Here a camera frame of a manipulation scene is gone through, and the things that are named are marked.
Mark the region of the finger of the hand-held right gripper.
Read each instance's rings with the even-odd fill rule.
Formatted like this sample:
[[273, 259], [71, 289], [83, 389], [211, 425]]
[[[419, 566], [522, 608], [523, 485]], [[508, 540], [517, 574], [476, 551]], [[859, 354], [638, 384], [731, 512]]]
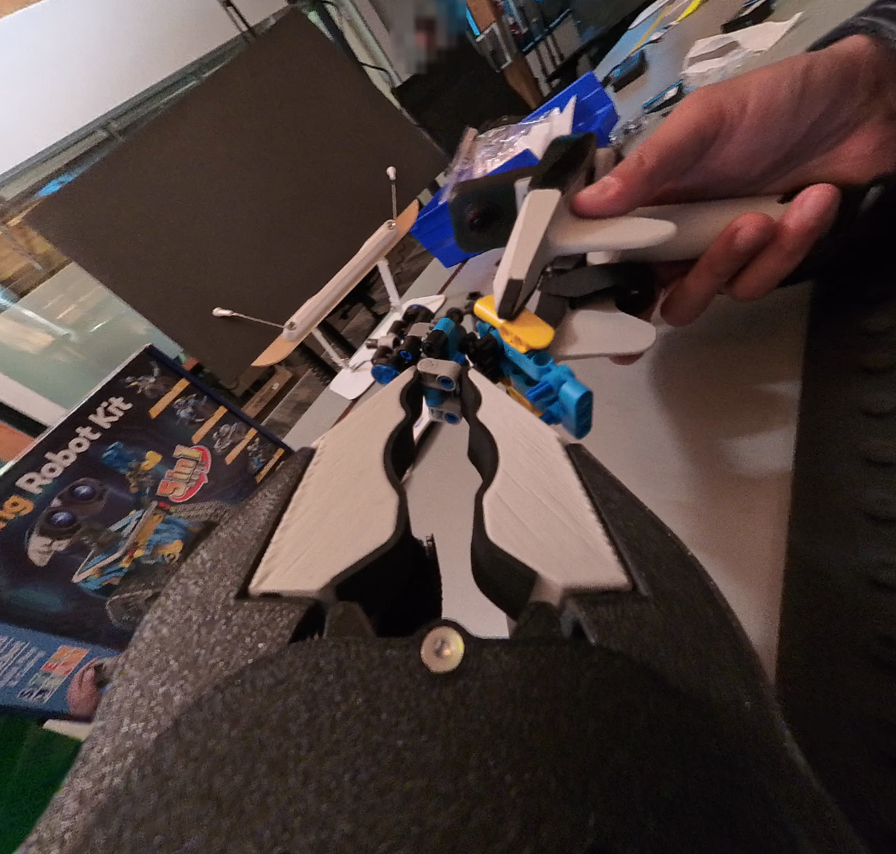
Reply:
[[654, 324], [618, 309], [582, 309], [566, 314], [556, 329], [556, 360], [609, 358], [637, 361], [657, 340]]
[[531, 188], [522, 201], [494, 278], [499, 319], [515, 319], [531, 300], [551, 259], [546, 234], [560, 204], [558, 188]]

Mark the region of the blue plastic bin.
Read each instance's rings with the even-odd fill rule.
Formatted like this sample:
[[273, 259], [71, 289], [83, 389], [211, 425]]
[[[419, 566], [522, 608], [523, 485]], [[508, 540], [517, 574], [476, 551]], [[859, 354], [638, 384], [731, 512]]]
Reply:
[[[541, 109], [521, 121], [539, 118], [555, 107], [562, 109], [572, 96], [577, 96], [572, 134], [591, 132], [600, 146], [606, 146], [609, 134], [618, 121], [618, 114], [610, 96], [593, 73], [580, 77], [559, 95], [549, 99]], [[499, 121], [498, 126], [521, 121]], [[444, 198], [442, 192], [443, 188], [420, 209], [410, 235], [442, 266], [452, 267], [469, 259], [470, 254], [463, 252], [455, 242], [449, 197]]]

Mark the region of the person's right forearm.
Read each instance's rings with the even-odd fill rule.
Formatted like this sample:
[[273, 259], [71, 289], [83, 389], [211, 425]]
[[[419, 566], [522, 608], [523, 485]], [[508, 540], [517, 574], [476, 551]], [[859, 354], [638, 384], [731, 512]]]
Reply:
[[895, 0], [874, 0], [849, 19], [815, 40], [807, 52], [817, 52], [835, 42], [862, 35], [895, 52]]

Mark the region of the dark blue toy kit box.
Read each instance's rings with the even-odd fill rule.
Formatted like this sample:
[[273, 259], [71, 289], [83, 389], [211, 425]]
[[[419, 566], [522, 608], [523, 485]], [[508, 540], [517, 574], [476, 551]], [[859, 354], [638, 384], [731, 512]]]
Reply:
[[290, 455], [152, 345], [1, 477], [2, 713], [66, 718], [198, 543]]

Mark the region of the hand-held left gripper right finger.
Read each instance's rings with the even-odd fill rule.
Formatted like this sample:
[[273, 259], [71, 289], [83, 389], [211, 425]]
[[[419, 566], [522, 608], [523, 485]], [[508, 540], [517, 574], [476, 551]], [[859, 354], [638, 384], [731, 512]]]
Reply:
[[465, 376], [465, 419], [480, 478], [471, 567], [487, 599], [517, 620], [531, 602], [631, 591], [564, 440], [476, 369]]

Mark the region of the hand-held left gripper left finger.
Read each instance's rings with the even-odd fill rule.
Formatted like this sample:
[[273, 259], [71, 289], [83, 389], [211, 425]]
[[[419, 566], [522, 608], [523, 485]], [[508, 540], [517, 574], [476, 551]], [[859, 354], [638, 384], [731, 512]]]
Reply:
[[403, 479], [421, 409], [410, 368], [319, 438], [249, 596], [356, 602], [369, 613], [398, 600], [415, 560]]

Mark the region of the blue yellow toy brick body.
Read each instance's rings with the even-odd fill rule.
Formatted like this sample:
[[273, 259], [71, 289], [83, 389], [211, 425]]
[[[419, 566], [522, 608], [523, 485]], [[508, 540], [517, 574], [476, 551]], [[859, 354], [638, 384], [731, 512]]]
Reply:
[[528, 310], [515, 319], [500, 319], [492, 295], [476, 300], [473, 314], [476, 332], [467, 342], [471, 365], [544, 423], [561, 426], [575, 439], [586, 437], [593, 394], [551, 356], [554, 328]]

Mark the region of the crumpled clear plastic bag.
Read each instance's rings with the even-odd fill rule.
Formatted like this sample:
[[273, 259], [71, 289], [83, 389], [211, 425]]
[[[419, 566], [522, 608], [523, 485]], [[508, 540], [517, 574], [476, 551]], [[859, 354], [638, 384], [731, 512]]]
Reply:
[[442, 196], [448, 198], [463, 181], [534, 166], [538, 158], [529, 144], [536, 125], [535, 121], [521, 121], [484, 132], [466, 129], [446, 172]]

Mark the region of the white tilting desk stand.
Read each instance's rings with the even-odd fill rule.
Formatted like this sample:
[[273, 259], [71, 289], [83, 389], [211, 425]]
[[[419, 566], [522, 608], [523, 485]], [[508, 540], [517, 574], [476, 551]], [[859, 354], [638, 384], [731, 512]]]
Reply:
[[320, 325], [337, 305], [372, 270], [379, 271], [385, 284], [390, 311], [375, 328], [374, 338], [379, 340], [388, 328], [400, 319], [410, 306], [419, 304], [433, 312], [442, 308], [443, 295], [407, 297], [402, 299], [387, 266], [388, 254], [409, 233], [420, 210], [418, 201], [412, 202], [397, 218], [384, 222], [359, 248], [353, 258], [318, 293], [304, 302], [286, 322], [280, 335], [252, 362], [254, 367], [266, 367], [285, 359], [308, 335], [313, 336], [323, 349], [335, 357], [339, 368], [330, 382], [330, 390], [338, 396], [354, 401], [375, 382], [372, 375], [372, 358], [377, 343], [350, 349], [350, 356], [342, 358], [330, 347], [330, 342], [320, 331]]

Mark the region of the white plastic bag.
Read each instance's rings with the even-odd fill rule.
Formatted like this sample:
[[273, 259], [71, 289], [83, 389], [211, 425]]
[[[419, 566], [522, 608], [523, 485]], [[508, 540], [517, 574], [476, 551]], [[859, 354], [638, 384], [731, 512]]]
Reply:
[[531, 152], [539, 161], [555, 140], [573, 131], [577, 96], [572, 96], [561, 109], [555, 107], [534, 120], [521, 121], [516, 139], [517, 153]]

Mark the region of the green plastic bin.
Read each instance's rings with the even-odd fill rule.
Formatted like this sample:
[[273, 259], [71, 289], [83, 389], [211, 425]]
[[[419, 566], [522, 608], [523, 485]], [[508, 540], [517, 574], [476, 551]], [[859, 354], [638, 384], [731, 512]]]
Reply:
[[1, 719], [1, 851], [12, 853], [62, 786], [82, 742], [19, 717]]

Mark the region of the person's right hand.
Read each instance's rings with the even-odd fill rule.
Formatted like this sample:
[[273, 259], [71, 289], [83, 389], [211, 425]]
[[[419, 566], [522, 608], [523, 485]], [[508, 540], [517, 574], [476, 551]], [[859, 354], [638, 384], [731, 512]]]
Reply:
[[894, 50], [852, 35], [691, 93], [574, 211], [797, 193], [778, 221], [740, 215], [692, 266], [667, 269], [659, 312], [685, 326], [722, 292], [774, 290], [833, 225], [840, 189], [893, 174], [894, 155]]

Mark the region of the large black partition board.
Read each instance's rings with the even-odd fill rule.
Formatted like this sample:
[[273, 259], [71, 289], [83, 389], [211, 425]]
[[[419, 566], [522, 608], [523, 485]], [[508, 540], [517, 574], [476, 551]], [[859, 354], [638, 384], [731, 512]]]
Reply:
[[364, 69], [288, 12], [28, 215], [32, 228], [220, 380], [448, 158]]

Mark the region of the white paper sheet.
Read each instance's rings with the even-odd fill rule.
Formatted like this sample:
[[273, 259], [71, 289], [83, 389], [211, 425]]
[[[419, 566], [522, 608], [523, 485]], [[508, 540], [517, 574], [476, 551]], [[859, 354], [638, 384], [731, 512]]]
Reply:
[[739, 67], [747, 58], [767, 52], [797, 25], [803, 12], [786, 21], [766, 21], [733, 33], [720, 33], [695, 41], [682, 64], [683, 76], [707, 76]]

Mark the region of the blue black toy brick assembly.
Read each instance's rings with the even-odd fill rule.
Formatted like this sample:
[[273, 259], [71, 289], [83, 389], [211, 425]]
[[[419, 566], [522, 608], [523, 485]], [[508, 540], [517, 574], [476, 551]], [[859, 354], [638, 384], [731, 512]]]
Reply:
[[440, 319], [422, 304], [412, 304], [372, 338], [372, 376], [386, 385], [408, 368], [416, 368], [432, 422], [457, 425], [462, 420], [462, 369], [475, 367], [487, 378], [499, 377], [500, 346], [489, 335], [467, 331], [465, 312], [451, 308]]

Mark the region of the grey desk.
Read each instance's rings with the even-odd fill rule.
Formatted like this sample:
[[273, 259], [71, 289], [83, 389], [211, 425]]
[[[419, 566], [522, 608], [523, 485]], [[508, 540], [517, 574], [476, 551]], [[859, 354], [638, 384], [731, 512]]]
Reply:
[[[711, 0], [650, 48], [648, 68], [617, 96], [620, 120], [676, 82], [697, 39], [747, 0]], [[872, 0], [778, 0], [803, 17], [742, 71], [802, 52]], [[785, 565], [805, 322], [811, 288], [763, 300], [719, 298], [697, 322], [658, 328], [630, 366], [574, 363], [595, 394], [584, 446], [699, 558], [772, 679]]]

